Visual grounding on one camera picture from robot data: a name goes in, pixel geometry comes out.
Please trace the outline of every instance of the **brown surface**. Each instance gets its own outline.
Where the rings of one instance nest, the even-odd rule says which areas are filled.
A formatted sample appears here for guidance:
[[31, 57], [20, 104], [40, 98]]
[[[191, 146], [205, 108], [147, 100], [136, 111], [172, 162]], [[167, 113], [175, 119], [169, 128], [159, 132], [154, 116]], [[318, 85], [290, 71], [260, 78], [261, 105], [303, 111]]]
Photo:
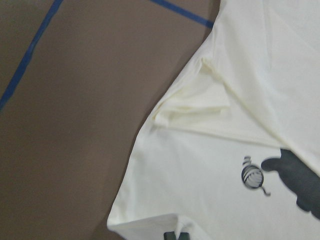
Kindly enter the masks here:
[[[211, 20], [218, 9], [172, 2]], [[12, 26], [2, 92], [39, 25], [19, 41]], [[209, 32], [147, 0], [65, 0], [0, 113], [0, 239], [121, 239], [106, 221], [137, 131]]]

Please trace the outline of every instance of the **blue line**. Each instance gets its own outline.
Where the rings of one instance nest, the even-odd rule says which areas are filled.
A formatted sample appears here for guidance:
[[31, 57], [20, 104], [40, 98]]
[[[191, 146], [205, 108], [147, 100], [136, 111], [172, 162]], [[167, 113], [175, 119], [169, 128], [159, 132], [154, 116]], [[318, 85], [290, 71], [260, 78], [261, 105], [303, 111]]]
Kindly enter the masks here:
[[11, 96], [14, 94], [15, 89], [17, 88], [22, 76], [24, 75], [27, 66], [29, 65], [32, 55], [34, 53], [35, 47], [41, 38], [42, 34], [46, 30], [47, 26], [49, 25], [52, 17], [56, 14], [58, 11], [60, 4], [63, 2], [63, 0], [54, 0], [52, 3], [49, 11], [47, 12], [46, 16], [44, 17], [38, 31], [36, 32], [34, 38], [32, 39], [28, 49], [24, 53], [24, 56], [19, 63], [19, 66], [17, 67], [13, 77], [11, 78], [11, 81], [9, 82], [8, 86], [6, 87], [1, 99], [0, 99], [0, 111], [5, 106], [7, 101], [11, 98]]
[[188, 19], [191, 19], [199, 24], [202, 24], [202, 25], [206, 26], [207, 28], [212, 29], [214, 26], [214, 23], [212, 21], [209, 21], [201, 16], [195, 15], [194, 13], [192, 13], [188, 10], [185, 10], [177, 5], [174, 5], [168, 1], [165, 1], [165, 0], [150, 0], [150, 1], [154, 2], [156, 4], [159, 4], [167, 9], [170, 9], [170, 10], [172, 10], [182, 16], [185, 16]]

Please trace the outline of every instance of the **white fabric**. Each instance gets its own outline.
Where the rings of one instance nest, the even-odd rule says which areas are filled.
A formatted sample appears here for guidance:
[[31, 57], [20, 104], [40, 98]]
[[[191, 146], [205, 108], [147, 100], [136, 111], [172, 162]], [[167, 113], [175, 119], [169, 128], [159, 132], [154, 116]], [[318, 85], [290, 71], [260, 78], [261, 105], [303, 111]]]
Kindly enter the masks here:
[[222, 0], [212, 33], [141, 128], [107, 226], [128, 240], [317, 240], [276, 172], [251, 190], [257, 166], [296, 153], [320, 175], [320, 1]]

